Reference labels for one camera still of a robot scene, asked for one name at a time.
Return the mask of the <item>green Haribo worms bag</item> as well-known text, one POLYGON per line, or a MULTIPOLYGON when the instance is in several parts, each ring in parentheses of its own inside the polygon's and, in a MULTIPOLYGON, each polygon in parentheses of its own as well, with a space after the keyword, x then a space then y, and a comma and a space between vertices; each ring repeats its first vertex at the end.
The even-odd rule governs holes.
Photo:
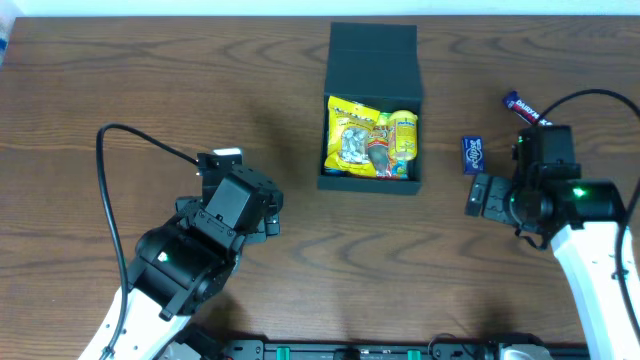
POLYGON ((393 130, 389 122, 390 116, 390 113, 379 114, 377 123, 368 137, 367 153, 377 178, 406 180, 408 163, 392 159, 389 155, 389 140, 393 130))

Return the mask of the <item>yellow Mentos gum bottle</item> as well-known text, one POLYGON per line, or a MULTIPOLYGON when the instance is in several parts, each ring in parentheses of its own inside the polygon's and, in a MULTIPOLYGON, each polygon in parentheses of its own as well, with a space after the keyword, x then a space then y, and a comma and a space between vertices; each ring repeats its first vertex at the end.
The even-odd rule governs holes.
POLYGON ((389 155, 398 161, 411 161, 418 152, 417 146, 418 117, 408 111, 399 110, 389 117, 391 135, 389 138, 389 155))

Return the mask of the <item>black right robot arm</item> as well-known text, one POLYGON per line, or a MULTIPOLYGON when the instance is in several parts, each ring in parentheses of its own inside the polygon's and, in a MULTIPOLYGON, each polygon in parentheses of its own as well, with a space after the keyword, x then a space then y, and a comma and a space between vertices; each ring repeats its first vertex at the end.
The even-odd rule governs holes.
POLYGON ((630 207, 612 181, 583 178, 568 126, 521 130, 513 158, 510 178, 474 177, 466 214, 511 226, 530 246, 552 250, 591 358, 638 358, 639 276, 630 207))

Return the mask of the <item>blue Eclipse mints tin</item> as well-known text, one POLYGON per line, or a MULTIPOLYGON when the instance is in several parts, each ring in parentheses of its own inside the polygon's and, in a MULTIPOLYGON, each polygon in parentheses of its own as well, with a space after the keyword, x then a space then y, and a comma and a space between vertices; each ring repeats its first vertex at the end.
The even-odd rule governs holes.
POLYGON ((483 140, 480 136, 463 136, 461 139, 462 170, 464 175, 485 172, 483 140))

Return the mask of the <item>black gift box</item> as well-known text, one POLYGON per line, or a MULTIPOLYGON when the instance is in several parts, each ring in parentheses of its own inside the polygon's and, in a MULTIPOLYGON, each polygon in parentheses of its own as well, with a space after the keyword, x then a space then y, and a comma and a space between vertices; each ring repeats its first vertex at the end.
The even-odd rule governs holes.
POLYGON ((406 180, 363 178, 326 171, 330 96, 385 113, 408 110, 419 116, 424 91, 418 63, 417 27, 333 22, 330 29, 317 188, 349 192, 415 195, 422 186, 422 159, 408 164, 406 180))

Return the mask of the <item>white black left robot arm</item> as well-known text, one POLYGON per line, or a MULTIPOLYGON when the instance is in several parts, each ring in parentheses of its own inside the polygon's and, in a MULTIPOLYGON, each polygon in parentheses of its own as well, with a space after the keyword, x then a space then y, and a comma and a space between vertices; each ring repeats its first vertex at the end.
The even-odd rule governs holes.
POLYGON ((283 194, 260 172, 234 165, 210 198, 179 197, 175 214, 147 231, 84 359, 152 359, 224 287, 247 244, 279 234, 283 194))

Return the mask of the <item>purple Dairy Milk bar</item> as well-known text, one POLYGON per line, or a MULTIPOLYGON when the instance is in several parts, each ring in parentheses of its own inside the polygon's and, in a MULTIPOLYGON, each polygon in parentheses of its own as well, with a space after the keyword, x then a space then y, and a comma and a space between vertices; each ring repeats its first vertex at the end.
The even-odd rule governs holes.
POLYGON ((518 94, 517 91, 511 91, 502 99, 503 105, 513 111, 529 125, 549 126, 552 122, 544 119, 540 114, 529 106, 518 94))

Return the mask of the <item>yellow nuts snack bag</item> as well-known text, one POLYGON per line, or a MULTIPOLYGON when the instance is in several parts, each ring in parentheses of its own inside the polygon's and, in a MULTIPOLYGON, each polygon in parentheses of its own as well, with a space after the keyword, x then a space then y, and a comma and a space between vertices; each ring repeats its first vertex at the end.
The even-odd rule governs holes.
POLYGON ((360 177, 375 177, 368 155, 368 141, 379 110, 330 96, 328 99, 328 140, 324 168, 360 177))

